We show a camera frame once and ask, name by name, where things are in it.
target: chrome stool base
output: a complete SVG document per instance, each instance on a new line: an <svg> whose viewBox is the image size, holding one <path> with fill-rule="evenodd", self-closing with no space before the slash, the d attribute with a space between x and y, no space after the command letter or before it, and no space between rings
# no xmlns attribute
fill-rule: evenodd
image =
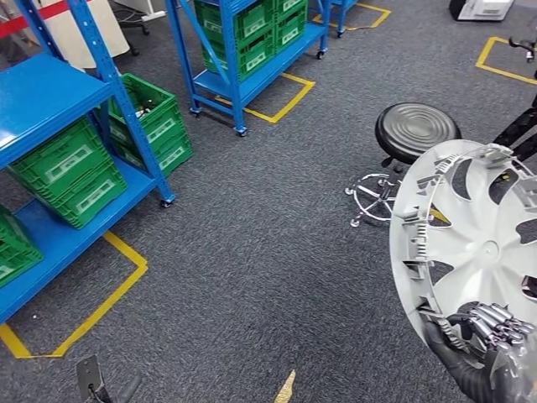
<svg viewBox="0 0 537 403"><path fill-rule="evenodd" d="M358 180L354 187L346 188L345 193L353 196L358 208L357 215L351 220L351 227L358 227L361 220L365 217L379 222L389 222L392 214L392 208L390 203L395 201L397 190L400 185L400 181L397 178L402 171L402 168L396 165L390 175L369 174ZM376 191L367 187L365 182L376 183ZM370 201L369 205L365 204L367 197ZM385 214L373 214L371 210L377 206L384 207Z"/></svg>

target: gray carpet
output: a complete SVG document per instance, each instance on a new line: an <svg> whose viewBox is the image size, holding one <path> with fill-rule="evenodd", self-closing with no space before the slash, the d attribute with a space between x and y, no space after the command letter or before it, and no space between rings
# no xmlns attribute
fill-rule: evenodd
<svg viewBox="0 0 537 403"><path fill-rule="evenodd" d="M528 36L535 11L457 24L447 1L372 4L393 12L377 29L331 31L324 60L312 49L288 70L315 81L311 92L275 125L245 115L244 139L187 114L167 20L149 23L149 37L127 32L141 55L118 58L120 70L176 94L194 156L170 176L173 207L151 195L112 229L148 272L63 359L15 360L0 346L0 400L78 401L74 365L97 353L112 393L141 371L135 403L270 402L292 369L292 403L466 401L402 311L388 229L351 228L343 189L380 169L373 125L390 104L440 107L483 142L526 108L533 86L474 64L489 36ZM356 8L347 23L373 17ZM186 32L201 70L199 44ZM503 51L500 68L525 63ZM278 79L256 107L274 112L291 95L286 85ZM130 270L100 241L9 324L32 353L50 352Z"/></svg>

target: yellow tape marking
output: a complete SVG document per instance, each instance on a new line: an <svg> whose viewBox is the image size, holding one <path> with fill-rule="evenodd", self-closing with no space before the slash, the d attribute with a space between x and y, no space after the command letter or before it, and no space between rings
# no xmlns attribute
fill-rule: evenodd
<svg viewBox="0 0 537 403"><path fill-rule="evenodd" d="M294 382L294 376L296 373L294 369L290 371L290 374L287 377L282 388L276 395L275 403L288 403L290 397L293 395L293 383Z"/></svg>
<svg viewBox="0 0 537 403"><path fill-rule="evenodd" d="M0 339L17 358L29 357L32 354L14 333L11 327L2 323L0 325Z"/></svg>
<svg viewBox="0 0 537 403"><path fill-rule="evenodd" d="M489 38L483 47L483 49L481 50L480 57L477 58L477 61L476 62L476 67L486 71L490 71L492 73L499 74L501 76L514 78L515 80L523 81L528 84L537 85L537 80L534 80L530 77L520 76L518 74L511 73L510 71L496 69L495 67L490 67L489 65L485 65L485 61L486 61L487 56L489 55L489 53L490 53L490 50L496 42L500 42L501 44L509 44L508 40L499 38L497 36L492 36Z"/></svg>
<svg viewBox="0 0 537 403"><path fill-rule="evenodd" d="M246 113L250 113L250 115L253 115L256 118L262 119L262 120L267 121L269 123L273 123L273 124L277 123L278 120L280 120L280 119L283 118L284 116L285 116L286 114L287 114L290 110L296 106L297 103L300 102L301 99L304 98L304 96L305 94L307 94L309 90L311 90L311 88L313 88L315 85L315 81L308 81L308 80L305 80L301 77L293 76L293 75L288 74L288 73L282 73L281 76L287 78L287 79L292 80L292 81L296 81L298 83L302 84L304 87L302 87L299 92L298 92L298 94L293 97L293 99L289 101L286 106L280 109L274 116L268 116L264 113L254 111L253 109L250 109L248 107L244 107L243 110ZM227 100L226 98L219 97L218 95L215 97L215 100L216 100L218 102L221 102L221 103L225 103L226 105L231 105L231 101Z"/></svg>
<svg viewBox="0 0 537 403"><path fill-rule="evenodd" d="M105 315L108 310L112 308L114 304L118 302L124 293L128 291L134 283L138 281L142 275L143 275L148 269L147 260L143 258L138 254L134 249L130 248L127 244L123 242L118 237L106 231L103 238L107 242L112 244L114 248L118 250L123 254L127 259L130 260L137 266L137 268L132 272L127 280L121 283L119 287L115 289L112 295L106 298L104 302L100 304L97 309L94 311L89 317L86 318L76 330L71 333L68 338L66 338L63 343L60 344L59 347L56 348L51 354L44 355L32 355L25 345L17 337L7 323L3 323L0 325L0 339L2 339L4 344L8 347L16 359L35 359L35 358L49 358L49 359L58 359L63 357L69 347L72 346L77 340L85 335L89 329L94 326L96 323L99 322L103 316Z"/></svg>
<svg viewBox="0 0 537 403"><path fill-rule="evenodd" d="M375 6L370 6L369 4L360 4L360 3L356 3L354 5L354 7L364 7L364 8L369 8L370 10L373 10L373 11L378 11L381 13L380 17L376 19L373 21L373 24L371 25L367 25L365 27L348 27L346 25L343 25L343 28L345 31L356 31L357 29L370 29L370 28L376 28L380 24L382 24L386 18L388 18L391 13L391 10L388 10L387 8L380 8L380 7L375 7ZM315 16L312 21L315 23L319 23L322 24L322 16L321 14L318 14ZM332 28L337 28L338 25L336 23L328 23L329 26Z"/></svg>

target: stool caster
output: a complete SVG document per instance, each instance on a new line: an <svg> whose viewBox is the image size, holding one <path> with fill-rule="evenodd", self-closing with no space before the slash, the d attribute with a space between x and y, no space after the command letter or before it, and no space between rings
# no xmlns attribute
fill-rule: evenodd
<svg viewBox="0 0 537 403"><path fill-rule="evenodd" d="M352 228L360 227L360 220L361 220L362 217L364 217L364 214L360 213L360 214L357 215L356 217L353 218L352 220L351 220L351 227L352 227Z"/></svg>

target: shelf upright post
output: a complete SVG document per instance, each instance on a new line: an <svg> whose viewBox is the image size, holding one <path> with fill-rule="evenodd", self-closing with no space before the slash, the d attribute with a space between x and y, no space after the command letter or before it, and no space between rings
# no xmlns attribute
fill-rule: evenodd
<svg viewBox="0 0 537 403"><path fill-rule="evenodd" d="M233 35L233 14L231 11L231 1L220 0L219 10L235 130L240 136L244 136L246 134L247 128L244 127L243 121L243 102L239 91L239 72L237 66L235 37Z"/></svg>
<svg viewBox="0 0 537 403"><path fill-rule="evenodd" d="M81 31L82 38L84 38L91 56L95 60L97 71L100 76L100 79L108 82L112 88L113 96L115 98L118 107L121 110L124 122L127 123L134 143L140 150L149 175L156 181L163 202L173 202L175 196L170 190L164 175L162 175L147 137L146 137L143 129L138 121L123 82L117 74L112 57L110 57L104 41L101 38L101 34L97 28L86 1L66 1L69 6L75 22Z"/></svg>
<svg viewBox="0 0 537 403"><path fill-rule="evenodd" d="M342 0L342 7L339 8L339 14L338 14L338 36L342 36L344 32L345 32L343 24L345 21L345 15L347 14L347 8L348 7L347 4L350 1L354 0Z"/></svg>
<svg viewBox="0 0 537 403"><path fill-rule="evenodd" d="M319 51L323 54L327 51L326 41L328 36L328 26L330 25L330 13L331 12L332 2L330 0L324 0L324 6L322 8L322 24L324 26L324 34L321 35L319 43Z"/></svg>
<svg viewBox="0 0 537 403"><path fill-rule="evenodd" d="M34 2L32 0L15 0L15 3L33 34L38 38L43 51L57 59L63 60L63 56L61 55L56 43L52 39L52 35L50 34L41 17L39 16Z"/></svg>
<svg viewBox="0 0 537 403"><path fill-rule="evenodd" d="M184 39L181 25L180 24L177 7L179 4L176 0L165 0L166 14L169 18L170 25L172 27L172 37L176 45L176 50L180 58L180 63L183 67L183 80L187 89L189 100L190 101L190 112L195 115L201 112L199 102L194 98L195 89L194 88L194 79L192 75L190 64L188 62L188 56L185 49ZM183 7L189 7L187 4L183 4Z"/></svg>

